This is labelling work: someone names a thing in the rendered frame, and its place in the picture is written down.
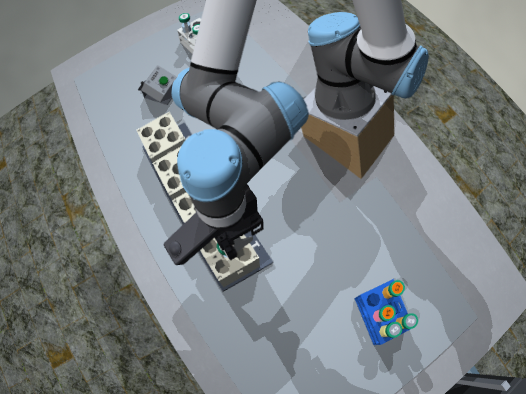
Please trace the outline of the light grey flat mat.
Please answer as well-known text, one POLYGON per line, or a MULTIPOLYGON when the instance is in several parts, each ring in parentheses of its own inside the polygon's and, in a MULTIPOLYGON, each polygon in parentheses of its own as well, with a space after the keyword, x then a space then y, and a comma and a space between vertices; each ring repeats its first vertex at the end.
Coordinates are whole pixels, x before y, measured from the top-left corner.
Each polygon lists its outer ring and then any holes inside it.
POLYGON ((74 79, 121 195, 156 263, 242 394, 395 394, 478 317, 375 177, 339 202, 289 140, 247 183, 272 262, 222 289, 199 252, 175 265, 164 247, 181 223, 137 129, 170 111, 191 134, 215 129, 138 90, 155 67, 190 67, 177 22, 74 79), (415 328, 373 345, 355 297, 405 285, 415 328))

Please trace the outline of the blue tube rack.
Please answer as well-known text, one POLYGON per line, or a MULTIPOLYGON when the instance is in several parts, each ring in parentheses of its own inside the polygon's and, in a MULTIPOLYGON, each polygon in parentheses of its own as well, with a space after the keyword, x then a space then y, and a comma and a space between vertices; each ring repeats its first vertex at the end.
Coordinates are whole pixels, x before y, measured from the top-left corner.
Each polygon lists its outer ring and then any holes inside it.
POLYGON ((388 325, 391 322, 396 322, 397 318, 405 316, 406 314, 408 314, 407 310, 406 310, 406 308, 404 306, 404 303, 402 301, 401 296, 393 297, 393 298, 390 298, 390 299, 384 298, 384 296, 382 294, 383 289, 385 287, 389 286, 389 284, 392 283, 392 282, 393 281, 388 281, 388 282, 386 282, 386 283, 384 283, 384 284, 382 284, 382 285, 380 285, 380 286, 378 286, 378 287, 376 287, 376 288, 374 288, 374 289, 372 289, 370 291, 367 291, 367 292, 357 296, 356 298, 354 298, 356 303, 357 303, 357 306, 359 308, 359 311, 361 313, 361 316, 363 318, 363 321, 364 321, 364 323, 366 325, 366 328, 368 330, 368 333, 370 335, 370 338, 372 340, 373 345, 381 345, 381 344, 393 339, 393 338, 390 338, 390 337, 387 337, 387 338, 381 337, 380 332, 379 332, 381 326, 388 325), (399 303, 400 303, 400 305, 399 305, 399 303), (386 306, 386 305, 391 305, 391 306, 393 306, 396 309, 395 310, 396 311, 395 317, 392 320, 387 321, 387 322, 385 322, 385 321, 384 322, 380 322, 380 323, 376 322, 374 320, 374 318, 373 318, 374 312, 376 310, 381 309, 383 306, 386 306), (400 306, 401 306, 401 308, 400 308, 400 306))

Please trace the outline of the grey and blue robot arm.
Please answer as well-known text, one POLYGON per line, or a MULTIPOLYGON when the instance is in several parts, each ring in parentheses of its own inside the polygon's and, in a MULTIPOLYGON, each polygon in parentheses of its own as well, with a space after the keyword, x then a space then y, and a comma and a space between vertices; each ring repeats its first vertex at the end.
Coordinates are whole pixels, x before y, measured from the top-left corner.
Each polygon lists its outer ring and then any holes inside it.
MULTIPOLYGON (((259 92, 235 82, 256 1, 206 0, 190 68, 172 85, 179 108, 217 129, 194 133, 178 153, 180 180, 196 213, 163 244, 175 265, 223 231, 206 224, 227 227, 242 217, 244 186, 308 120, 306 102, 290 85, 272 82, 259 92)), ((308 28, 316 105, 341 120, 374 107, 374 86, 411 97, 429 58, 405 24, 401 0, 352 1, 357 16, 331 13, 308 28)))

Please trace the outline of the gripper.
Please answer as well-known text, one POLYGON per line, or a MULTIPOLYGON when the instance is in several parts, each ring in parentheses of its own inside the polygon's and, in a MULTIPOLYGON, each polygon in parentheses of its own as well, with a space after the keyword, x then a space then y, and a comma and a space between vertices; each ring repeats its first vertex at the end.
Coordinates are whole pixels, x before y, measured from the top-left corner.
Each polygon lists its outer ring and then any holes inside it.
POLYGON ((229 258, 229 260, 236 258, 237 252, 243 247, 245 247, 246 245, 248 245, 253 240, 253 237, 247 237, 247 238, 241 239, 241 236, 245 235, 246 233, 250 231, 253 236, 257 234, 258 232, 264 230, 263 219, 258 213, 258 209, 257 209, 257 197, 252 192, 252 190, 249 188, 248 184, 246 184, 244 188, 245 188, 245 195, 246 195, 246 208, 245 208, 244 214, 242 215, 243 218, 241 217, 242 220, 240 218, 233 225, 230 225, 227 227, 218 227, 218 228, 210 226, 204 222, 206 225, 208 225, 209 227, 213 229, 223 230, 215 238, 218 240, 220 248, 224 250, 225 255, 229 258), (259 227, 260 224, 261 224, 261 227, 253 231, 257 227, 259 227))

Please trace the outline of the white tube rack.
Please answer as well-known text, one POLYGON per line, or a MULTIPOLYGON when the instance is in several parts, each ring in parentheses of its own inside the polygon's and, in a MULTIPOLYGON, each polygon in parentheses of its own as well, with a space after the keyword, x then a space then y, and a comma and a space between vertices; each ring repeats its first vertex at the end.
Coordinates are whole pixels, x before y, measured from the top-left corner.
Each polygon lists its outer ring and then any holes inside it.
MULTIPOLYGON (((201 21, 200 18, 198 18, 198 19, 192 21, 192 22, 191 22, 191 29, 192 29, 192 27, 193 27, 194 25, 196 25, 196 24, 200 24, 200 21, 201 21)), ((192 37, 193 39, 190 39, 190 38, 189 38, 189 35, 191 35, 191 34, 194 36, 192 30, 191 30, 190 32, 188 32, 188 33, 183 33, 183 32, 182 32, 182 27, 181 27, 181 28, 178 29, 177 31, 178 31, 178 35, 179 35, 180 43, 183 44, 183 45, 184 45, 184 46, 185 46, 185 47, 186 47, 186 48, 187 48, 187 49, 193 54, 194 46, 195 46, 195 37, 192 37), (182 35, 181 35, 181 34, 182 34, 182 35), (185 38, 183 38, 183 37, 185 37, 187 40, 186 40, 185 38), (192 44, 193 44, 193 45, 192 45, 192 44), (191 49, 190 49, 190 48, 191 48, 191 49)))

